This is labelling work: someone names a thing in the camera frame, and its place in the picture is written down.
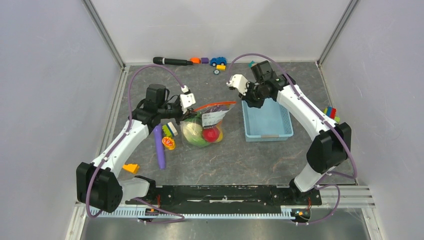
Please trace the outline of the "light blue plastic basket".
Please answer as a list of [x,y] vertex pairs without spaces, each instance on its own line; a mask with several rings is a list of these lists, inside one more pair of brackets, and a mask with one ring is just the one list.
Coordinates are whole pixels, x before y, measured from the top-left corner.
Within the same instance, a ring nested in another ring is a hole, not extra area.
[[271,98],[261,108],[241,103],[247,142],[286,141],[294,135],[290,112]]

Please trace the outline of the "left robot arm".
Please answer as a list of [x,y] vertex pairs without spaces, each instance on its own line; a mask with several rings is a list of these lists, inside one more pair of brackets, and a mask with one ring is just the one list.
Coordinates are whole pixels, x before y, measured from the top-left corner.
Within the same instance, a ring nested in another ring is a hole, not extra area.
[[195,104],[194,94],[184,85],[174,102],[168,100],[170,91],[162,84],[150,84],[146,96],[131,111],[123,129],[112,143],[90,163],[76,168],[76,197],[87,208],[114,212],[120,203],[139,198],[153,203],[157,190],[151,181],[136,176],[119,181],[118,176],[136,147],[145,140],[161,120],[175,119],[179,123]]

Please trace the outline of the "purple eggplant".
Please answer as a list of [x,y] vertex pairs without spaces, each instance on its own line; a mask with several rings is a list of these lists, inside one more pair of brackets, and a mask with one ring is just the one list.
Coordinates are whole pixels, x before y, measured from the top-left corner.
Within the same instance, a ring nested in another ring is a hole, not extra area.
[[213,104],[210,106],[207,106],[203,113],[216,113],[221,111],[228,111],[230,109],[230,106],[228,104]]

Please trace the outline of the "clear zip top bag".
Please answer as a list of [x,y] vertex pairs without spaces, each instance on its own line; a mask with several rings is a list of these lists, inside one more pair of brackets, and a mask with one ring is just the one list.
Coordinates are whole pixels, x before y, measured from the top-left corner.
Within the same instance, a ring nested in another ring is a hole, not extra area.
[[[215,102],[215,103],[209,103],[209,104],[203,105],[203,106],[195,109],[194,115],[189,116],[188,118],[184,119],[182,122],[184,122],[184,121],[196,122],[198,124],[201,124],[203,129],[213,128],[213,127],[217,128],[217,126],[221,126],[221,128],[222,128],[222,122],[223,122],[224,117],[235,106],[236,103],[237,103],[236,101],[221,101],[221,102]],[[229,110],[219,111],[219,112],[203,113],[203,111],[206,107],[211,106],[211,105],[219,105],[219,104],[229,105]],[[210,145],[216,144],[216,143],[218,143],[218,142],[210,142]]]

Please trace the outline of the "yellow bell pepper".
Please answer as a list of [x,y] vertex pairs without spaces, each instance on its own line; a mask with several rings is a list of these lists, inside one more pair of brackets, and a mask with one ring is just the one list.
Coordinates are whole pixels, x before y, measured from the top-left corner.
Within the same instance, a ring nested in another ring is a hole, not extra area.
[[218,131],[219,131],[219,135],[218,135],[218,138],[216,139],[216,143],[219,143],[219,142],[221,142],[222,141],[222,139],[223,139],[223,130],[222,130],[222,128],[221,128],[221,126],[220,125],[218,125],[217,126],[217,129],[218,129]]

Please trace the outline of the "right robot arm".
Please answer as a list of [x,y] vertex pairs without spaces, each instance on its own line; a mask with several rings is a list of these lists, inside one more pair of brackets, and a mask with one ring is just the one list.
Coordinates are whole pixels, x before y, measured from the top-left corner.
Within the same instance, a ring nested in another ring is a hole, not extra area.
[[309,190],[325,174],[349,159],[352,129],[347,123],[337,123],[325,115],[305,96],[289,74],[277,75],[269,61],[255,64],[251,71],[255,81],[249,81],[242,74],[234,74],[227,85],[237,89],[239,97],[250,108],[261,108],[267,99],[283,106],[312,140],[306,153],[307,164],[289,184],[289,199],[295,204],[302,204],[309,198]]

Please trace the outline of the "red apple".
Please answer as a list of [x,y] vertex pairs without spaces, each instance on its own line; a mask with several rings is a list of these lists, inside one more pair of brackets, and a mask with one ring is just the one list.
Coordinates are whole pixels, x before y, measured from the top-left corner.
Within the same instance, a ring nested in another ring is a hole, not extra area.
[[217,127],[204,128],[202,130],[202,137],[208,143],[216,142],[219,136],[219,131]]

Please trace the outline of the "green white cabbage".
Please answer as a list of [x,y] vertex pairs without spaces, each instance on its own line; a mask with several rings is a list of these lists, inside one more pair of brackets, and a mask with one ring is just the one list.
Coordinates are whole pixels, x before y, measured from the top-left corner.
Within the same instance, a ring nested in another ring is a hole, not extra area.
[[183,121],[180,127],[185,140],[189,144],[200,148],[211,144],[203,138],[203,127],[201,124],[195,121]]

